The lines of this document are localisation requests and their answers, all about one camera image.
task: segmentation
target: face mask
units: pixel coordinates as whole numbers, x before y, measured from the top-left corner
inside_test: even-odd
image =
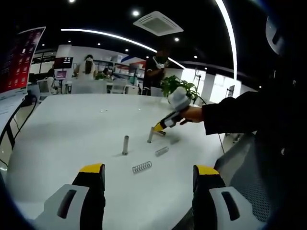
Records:
[[[157,62],[159,62],[160,64],[164,64],[167,62],[168,57],[156,57]]]

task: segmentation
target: black ceiling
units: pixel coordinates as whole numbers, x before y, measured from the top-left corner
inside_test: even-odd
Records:
[[[236,38],[238,71],[257,78],[260,82],[271,73],[276,55],[271,51],[265,36],[267,16],[251,0],[224,0]],[[46,26],[41,44],[56,48],[71,40],[73,45],[99,47],[124,52],[140,58],[150,51],[135,45],[80,32],[61,32],[61,28],[93,29],[121,35],[158,48],[162,40],[173,44],[171,57],[178,61],[197,61],[233,69],[233,59],[227,27],[215,0],[198,1],[102,1],[68,0],[35,1],[24,3],[11,15],[19,31]],[[133,10],[144,16],[160,11],[184,32],[157,37],[133,25],[137,18]]]

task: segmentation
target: air conditioning vent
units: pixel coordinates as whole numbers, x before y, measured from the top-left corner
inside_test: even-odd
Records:
[[[156,36],[169,35],[183,31],[179,25],[158,11],[141,17],[133,24]]]

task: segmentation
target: hand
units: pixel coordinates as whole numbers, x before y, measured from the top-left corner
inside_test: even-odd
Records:
[[[199,123],[203,121],[202,108],[189,107],[181,113],[181,116],[185,118],[185,120],[180,122],[180,125],[184,125],[187,122]]]
[[[158,69],[164,69],[165,66],[164,66],[164,64],[157,64],[157,68],[158,68]]]

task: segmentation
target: potted plant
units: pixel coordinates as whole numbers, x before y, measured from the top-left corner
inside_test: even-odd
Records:
[[[109,79],[110,77],[107,76],[106,74],[102,72],[98,72],[97,75],[95,76],[95,80],[100,80],[100,79]]]
[[[187,82],[186,80],[180,80],[175,75],[163,79],[161,86],[164,97],[168,97],[179,86],[187,91],[187,97],[190,98],[191,101],[195,101],[199,97],[196,86],[193,83]]]

